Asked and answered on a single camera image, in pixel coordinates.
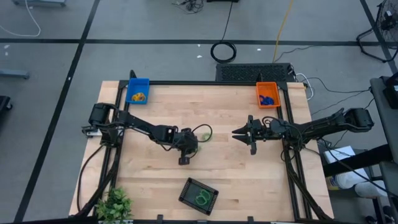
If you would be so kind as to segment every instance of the blue bin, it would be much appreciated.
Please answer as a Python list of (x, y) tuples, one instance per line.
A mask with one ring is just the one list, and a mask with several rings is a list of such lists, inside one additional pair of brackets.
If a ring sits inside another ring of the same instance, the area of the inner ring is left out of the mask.
[[(132, 101), (131, 98), (137, 93), (145, 95), (144, 101)], [(131, 78), (127, 88), (126, 102), (131, 104), (147, 104), (149, 94), (149, 79), (148, 78)]]

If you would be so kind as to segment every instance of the concrete floor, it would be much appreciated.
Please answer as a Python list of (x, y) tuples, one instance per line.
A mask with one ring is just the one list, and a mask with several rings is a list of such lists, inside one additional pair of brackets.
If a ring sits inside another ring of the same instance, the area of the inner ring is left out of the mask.
[[(42, 28), (41, 39), (79, 39), (94, 0), (68, 0), (67, 7), (34, 6), (32, 13)], [(229, 3), (205, 3), (203, 11), (186, 15), (169, 0), (102, 0), (88, 34), (89, 39), (210, 39), (221, 38)], [(372, 14), (377, 0), (367, 0)], [(243, 0), (234, 4), (226, 39), (275, 40), (289, 0)], [(0, 2), (0, 25), (21, 34), (36, 29), (26, 8), (11, 1)], [(300, 0), (294, 3), (281, 40), (354, 41), (370, 28), (359, 0)], [(16, 38), (0, 30), (0, 39)], [(377, 41), (374, 34), (367, 41)], [(67, 77), (77, 44), (0, 44), (0, 68), (29, 70), (31, 78), (0, 78), (0, 95), (9, 95), (14, 109), (0, 132), (0, 223), (12, 222), (42, 146), (45, 133)], [(67, 99), (55, 129), (24, 220), (62, 218), (68, 215), (75, 190), (86, 139), (81, 126), (98, 97), (103, 80), (127, 79), (130, 69), (139, 77), (153, 80), (214, 80), (216, 62), (210, 57), (211, 45), (202, 44), (86, 44), (78, 62)], [(281, 45), (279, 53), (296, 48)], [(366, 47), (383, 56), (380, 47)], [(237, 45), (233, 63), (271, 62), (273, 45)], [(228, 49), (219, 47), (219, 57)], [(356, 46), (313, 47), (284, 55), (279, 62), (290, 62), (297, 73), (319, 77), (334, 90), (364, 90), (369, 79), (391, 75), (386, 63), (373, 60)], [(312, 112), (346, 98), (347, 94), (327, 92), (320, 82), (311, 80), (315, 96), (309, 101)], [(317, 113), (313, 119), (328, 116), (341, 107), (365, 107), (370, 93)], [(373, 130), (347, 133), (339, 146), (369, 149), (384, 144), (377, 109), (369, 107)], [(341, 133), (327, 136), (336, 142)], [(374, 213), (370, 200), (332, 196), (335, 217), (362, 223)]]

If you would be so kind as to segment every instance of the orange bin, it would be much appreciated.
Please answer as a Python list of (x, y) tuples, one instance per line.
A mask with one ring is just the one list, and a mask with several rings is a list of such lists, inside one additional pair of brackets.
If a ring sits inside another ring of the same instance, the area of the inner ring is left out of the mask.
[[(260, 109), (276, 108), (280, 106), (279, 91), (276, 82), (257, 82), (256, 83), (257, 102)], [(274, 100), (273, 105), (261, 105), (260, 95), (271, 97)]]

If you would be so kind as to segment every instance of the potted plant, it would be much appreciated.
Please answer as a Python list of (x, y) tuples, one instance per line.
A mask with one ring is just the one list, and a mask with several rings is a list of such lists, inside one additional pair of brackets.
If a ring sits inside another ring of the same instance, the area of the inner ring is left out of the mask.
[(106, 194), (108, 198), (105, 201), (98, 200), (98, 204), (95, 205), (98, 219), (104, 219), (107, 224), (116, 221), (122, 223), (132, 216), (130, 209), (132, 200), (126, 197), (123, 189), (110, 189)]

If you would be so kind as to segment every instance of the wooden table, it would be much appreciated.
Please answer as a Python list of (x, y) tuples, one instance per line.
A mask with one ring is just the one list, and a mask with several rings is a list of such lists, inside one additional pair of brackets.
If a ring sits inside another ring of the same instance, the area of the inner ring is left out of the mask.
[[(303, 85), (288, 83), (288, 87), (294, 121), (310, 121)], [(98, 102), (114, 103), (117, 90), (118, 82), (103, 82)], [(282, 92), (280, 98), (286, 119)], [(200, 151), (188, 166), (178, 165), (180, 153), (177, 150), (166, 152), (147, 136), (126, 131), (116, 186), (122, 187), (134, 201), (131, 208), (135, 219), (153, 220), (163, 214), (165, 220), (246, 221), (248, 216), (256, 221), (294, 220), (286, 168), (280, 159), (281, 141), (257, 142), (257, 154), (251, 156), (249, 146), (232, 138), (231, 131), (245, 125), (249, 114), (254, 119), (277, 116), (275, 109), (258, 108), (254, 86), (151, 85), (148, 104), (130, 105), (129, 112), (152, 124), (177, 125), (182, 129), (207, 123), (214, 131), (210, 142), (200, 143)], [(207, 132), (202, 127), (195, 134), (200, 138)], [(100, 137), (88, 140), (82, 164), (98, 148), (99, 142)], [(315, 141), (307, 147), (318, 150)], [(307, 189), (332, 217), (320, 158), (305, 150), (301, 155)], [(85, 169), (82, 206), (98, 186), (103, 156), (104, 149)], [(177, 200), (188, 177), (220, 192), (211, 216)], [(302, 197), (298, 190), (297, 193), (300, 214), (304, 218)], [(75, 192), (70, 214), (76, 212)]]

